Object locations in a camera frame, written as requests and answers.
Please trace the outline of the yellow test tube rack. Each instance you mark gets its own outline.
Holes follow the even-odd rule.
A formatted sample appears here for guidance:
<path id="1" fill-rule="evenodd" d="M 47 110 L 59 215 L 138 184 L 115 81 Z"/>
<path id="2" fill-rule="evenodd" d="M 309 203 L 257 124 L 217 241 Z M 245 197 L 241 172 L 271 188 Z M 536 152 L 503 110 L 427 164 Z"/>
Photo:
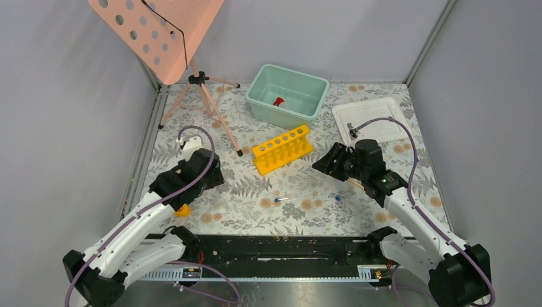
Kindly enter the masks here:
<path id="1" fill-rule="evenodd" d="M 261 176 L 311 153 L 310 128 L 303 124 L 252 148 L 253 163 Z"/>

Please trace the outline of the white wash bottle red cap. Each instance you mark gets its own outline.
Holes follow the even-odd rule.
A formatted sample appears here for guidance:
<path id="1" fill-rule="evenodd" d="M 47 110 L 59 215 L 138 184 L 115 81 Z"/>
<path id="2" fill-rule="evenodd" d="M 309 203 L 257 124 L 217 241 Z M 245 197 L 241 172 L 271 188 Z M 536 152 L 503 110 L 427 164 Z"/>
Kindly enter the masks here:
<path id="1" fill-rule="evenodd" d="M 292 103 L 289 100 L 284 100 L 282 97 L 277 97 L 272 105 L 282 109 L 289 109 L 292 106 Z"/>

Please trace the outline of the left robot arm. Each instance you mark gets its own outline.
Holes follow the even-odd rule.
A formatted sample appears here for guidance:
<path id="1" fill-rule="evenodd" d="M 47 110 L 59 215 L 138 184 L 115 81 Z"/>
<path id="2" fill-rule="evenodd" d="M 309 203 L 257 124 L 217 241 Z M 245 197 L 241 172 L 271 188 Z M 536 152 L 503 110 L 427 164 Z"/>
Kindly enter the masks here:
<path id="1" fill-rule="evenodd" d="M 224 183 L 220 157 L 200 148 L 189 160 L 159 174 L 149 191 L 107 235 L 83 252 L 62 259 L 70 281 L 65 306 L 112 306 L 139 278 L 166 263 L 196 259 L 199 238 L 176 226 L 159 241 L 137 250 L 154 227 L 187 209 L 206 190 Z"/>

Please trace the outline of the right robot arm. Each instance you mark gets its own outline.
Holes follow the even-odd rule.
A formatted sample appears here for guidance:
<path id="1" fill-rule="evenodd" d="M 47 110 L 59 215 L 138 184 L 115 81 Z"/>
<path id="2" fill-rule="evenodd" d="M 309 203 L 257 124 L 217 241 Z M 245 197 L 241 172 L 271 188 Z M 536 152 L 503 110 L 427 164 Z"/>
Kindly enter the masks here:
<path id="1" fill-rule="evenodd" d="M 365 193 L 408 229 L 418 245 L 391 228 L 373 232 L 366 247 L 377 264 L 392 260 L 427 283 L 439 306 L 468 306 L 492 293 L 490 258 L 480 244 L 471 246 L 446 230 L 424 207 L 416 205 L 407 182 L 388 169 L 374 139 L 354 147 L 334 143 L 313 168 L 340 180 L 356 179 Z"/>

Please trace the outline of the yellow capped bottle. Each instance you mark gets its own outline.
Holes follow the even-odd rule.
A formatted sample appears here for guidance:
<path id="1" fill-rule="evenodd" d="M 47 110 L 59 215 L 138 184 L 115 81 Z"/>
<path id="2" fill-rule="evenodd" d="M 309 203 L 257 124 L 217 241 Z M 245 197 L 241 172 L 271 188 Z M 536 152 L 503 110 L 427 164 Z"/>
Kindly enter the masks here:
<path id="1" fill-rule="evenodd" d="M 191 209 L 188 204 L 183 204 L 175 213 L 176 217 L 189 217 Z"/>

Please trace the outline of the white plastic bin lid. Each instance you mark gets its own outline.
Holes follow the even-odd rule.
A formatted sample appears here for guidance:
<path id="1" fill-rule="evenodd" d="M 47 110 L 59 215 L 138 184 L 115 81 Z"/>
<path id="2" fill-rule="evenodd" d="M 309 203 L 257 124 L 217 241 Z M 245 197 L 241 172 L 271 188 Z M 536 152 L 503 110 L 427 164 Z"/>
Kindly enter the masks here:
<path id="1" fill-rule="evenodd" d="M 397 101 L 391 97 L 341 104 L 332 108 L 339 135 L 345 145 L 353 145 L 360 139 L 374 139 L 379 143 L 406 139 L 409 125 Z M 350 129 L 359 129 L 360 138 L 352 140 Z"/>

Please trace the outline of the floral patterned table mat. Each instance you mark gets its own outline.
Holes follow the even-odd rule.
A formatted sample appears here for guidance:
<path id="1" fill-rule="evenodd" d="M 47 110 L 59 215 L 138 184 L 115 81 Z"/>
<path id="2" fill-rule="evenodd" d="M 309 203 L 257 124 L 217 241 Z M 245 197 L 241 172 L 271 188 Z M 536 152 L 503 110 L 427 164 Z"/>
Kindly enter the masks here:
<path id="1" fill-rule="evenodd" d="M 391 226 L 408 235 L 408 230 L 396 217 L 368 198 L 362 189 L 312 169 L 313 162 L 341 140 L 332 108 L 384 97 L 397 101 L 415 139 L 414 144 L 402 140 L 382 145 L 388 168 L 407 177 L 414 156 L 418 156 L 413 182 L 417 202 L 441 223 L 447 222 L 430 157 L 405 85 L 332 84 L 307 137 L 313 152 L 265 176 L 255 168 L 252 148 L 282 134 L 284 129 L 253 117 L 245 101 L 247 88 L 246 84 L 239 88 L 221 84 L 208 86 L 213 98 L 219 102 L 221 114 L 242 149 L 242 155 L 235 152 L 220 121 L 201 111 L 203 103 L 196 88 L 190 89 L 183 98 L 187 108 L 176 109 L 166 126 L 158 131 L 142 181 L 144 190 L 159 173 L 171 169 L 181 159 L 176 138 L 186 125 L 190 126 L 183 133 L 186 138 L 198 135 L 200 127 L 212 136 L 221 158 L 225 183 L 198 198 L 190 207 L 189 217 L 171 217 L 156 227 L 157 233 L 179 224 L 198 234 L 361 236 Z M 275 198 L 289 196 L 297 198 L 274 202 Z M 336 201 L 336 196 L 340 196 L 341 201 Z"/>

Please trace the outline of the mint green plastic bin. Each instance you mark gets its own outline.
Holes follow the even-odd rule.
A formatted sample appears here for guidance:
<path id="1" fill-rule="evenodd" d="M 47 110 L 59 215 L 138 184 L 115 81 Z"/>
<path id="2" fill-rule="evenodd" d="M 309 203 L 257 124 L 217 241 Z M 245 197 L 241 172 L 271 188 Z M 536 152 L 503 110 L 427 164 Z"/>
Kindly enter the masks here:
<path id="1" fill-rule="evenodd" d="M 255 119 L 291 130 L 303 124 L 312 125 L 329 88 L 330 83 L 322 77 L 265 64 L 250 84 L 245 99 Z M 291 101 L 292 106 L 273 106 L 277 97 Z"/>

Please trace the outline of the pink perforated music stand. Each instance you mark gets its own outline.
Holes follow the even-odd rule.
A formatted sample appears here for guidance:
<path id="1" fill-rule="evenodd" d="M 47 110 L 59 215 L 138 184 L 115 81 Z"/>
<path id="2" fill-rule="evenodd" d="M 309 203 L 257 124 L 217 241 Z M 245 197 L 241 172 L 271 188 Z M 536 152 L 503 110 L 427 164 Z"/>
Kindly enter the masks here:
<path id="1" fill-rule="evenodd" d="M 165 85 L 179 81 L 186 70 L 192 75 L 175 103 L 163 115 L 163 128 L 192 86 L 197 86 L 203 100 L 202 112 L 216 117 L 230 138 L 235 152 L 243 151 L 230 131 L 217 101 L 206 85 L 215 81 L 240 87 L 239 83 L 207 75 L 197 67 L 194 55 L 223 1 L 100 1 L 90 0 L 94 12 L 130 47 L 139 59 Z"/>

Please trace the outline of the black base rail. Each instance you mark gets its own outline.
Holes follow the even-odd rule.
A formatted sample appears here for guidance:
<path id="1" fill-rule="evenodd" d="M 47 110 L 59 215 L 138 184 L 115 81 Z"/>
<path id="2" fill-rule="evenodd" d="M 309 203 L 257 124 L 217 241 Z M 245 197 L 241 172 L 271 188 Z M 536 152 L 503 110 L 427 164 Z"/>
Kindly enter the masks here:
<path id="1" fill-rule="evenodd" d="M 347 279 L 389 261 L 365 237 L 200 235 L 181 257 L 230 279 Z"/>

